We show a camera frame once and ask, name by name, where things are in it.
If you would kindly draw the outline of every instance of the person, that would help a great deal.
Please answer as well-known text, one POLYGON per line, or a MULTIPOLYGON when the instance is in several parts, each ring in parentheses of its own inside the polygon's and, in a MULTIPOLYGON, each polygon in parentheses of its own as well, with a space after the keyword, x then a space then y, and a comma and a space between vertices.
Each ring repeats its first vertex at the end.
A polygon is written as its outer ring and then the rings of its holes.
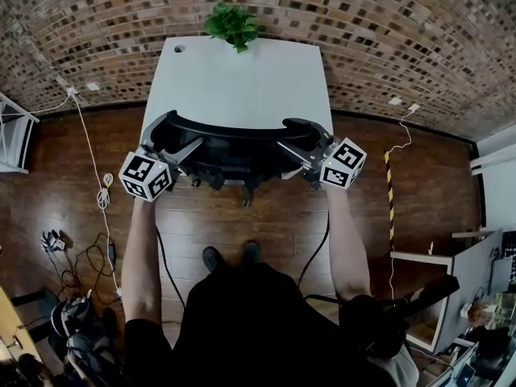
POLYGON ((261 262, 260 246, 251 241, 238 268, 231 268, 215 248, 204 250, 210 275, 189 293, 174 349, 161 328, 155 205, 136 198, 122 270, 129 384, 312 379, 415 386, 418 371, 404 346, 392 360, 356 354, 360 334, 375 325, 367 307, 374 304, 368 261, 346 191, 330 186, 326 192, 335 293, 350 305, 359 301, 344 316, 341 309, 340 326, 310 307, 291 277, 261 262))

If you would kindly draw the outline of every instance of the wooden table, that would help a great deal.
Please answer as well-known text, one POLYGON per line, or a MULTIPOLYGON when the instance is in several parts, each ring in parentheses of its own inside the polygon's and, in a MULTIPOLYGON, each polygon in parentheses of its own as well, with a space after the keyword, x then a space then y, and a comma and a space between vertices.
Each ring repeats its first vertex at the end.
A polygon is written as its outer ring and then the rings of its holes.
POLYGON ((18 359, 22 354, 32 354, 37 360, 41 361, 40 354, 36 350, 35 344, 32 341, 29 331, 26 328, 16 329, 19 326, 23 326, 23 322, 10 301, 9 296, 6 294, 4 289, 0 287, 0 339, 6 346, 9 346, 14 341, 14 335, 18 338, 22 345, 22 348, 17 346, 9 347, 9 353, 13 358, 18 359))

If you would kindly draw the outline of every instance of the forearm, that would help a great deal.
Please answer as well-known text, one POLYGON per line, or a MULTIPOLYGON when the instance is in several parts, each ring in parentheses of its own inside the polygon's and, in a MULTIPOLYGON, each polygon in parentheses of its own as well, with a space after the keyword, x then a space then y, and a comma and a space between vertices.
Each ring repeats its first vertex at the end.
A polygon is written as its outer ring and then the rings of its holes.
POLYGON ((371 295, 369 267, 364 243, 344 189, 327 187, 330 215, 331 279, 337 297, 351 300, 358 295, 371 295))
POLYGON ((122 266, 126 322, 143 318, 161 324, 161 281, 153 203, 135 199, 122 266))

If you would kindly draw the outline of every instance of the white wall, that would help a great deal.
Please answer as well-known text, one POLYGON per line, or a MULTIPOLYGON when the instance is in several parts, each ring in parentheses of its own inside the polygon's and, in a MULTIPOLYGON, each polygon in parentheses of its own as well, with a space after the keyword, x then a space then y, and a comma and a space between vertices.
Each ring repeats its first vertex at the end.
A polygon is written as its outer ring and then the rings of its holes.
MULTIPOLYGON (((476 143, 480 156, 516 144, 516 125, 476 143)), ((486 227, 516 231, 516 159, 486 167, 482 174, 485 190, 486 227)))

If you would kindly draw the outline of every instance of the black t-shirt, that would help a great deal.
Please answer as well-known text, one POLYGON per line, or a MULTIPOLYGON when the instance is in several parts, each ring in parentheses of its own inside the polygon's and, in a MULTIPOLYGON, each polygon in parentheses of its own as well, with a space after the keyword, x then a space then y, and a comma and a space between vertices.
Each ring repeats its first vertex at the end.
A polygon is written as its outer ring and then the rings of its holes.
POLYGON ((343 334, 291 277, 266 264, 215 271, 190 292, 174 349, 161 326, 126 323, 126 375, 136 387, 311 378, 393 385, 385 370, 350 351, 343 334))

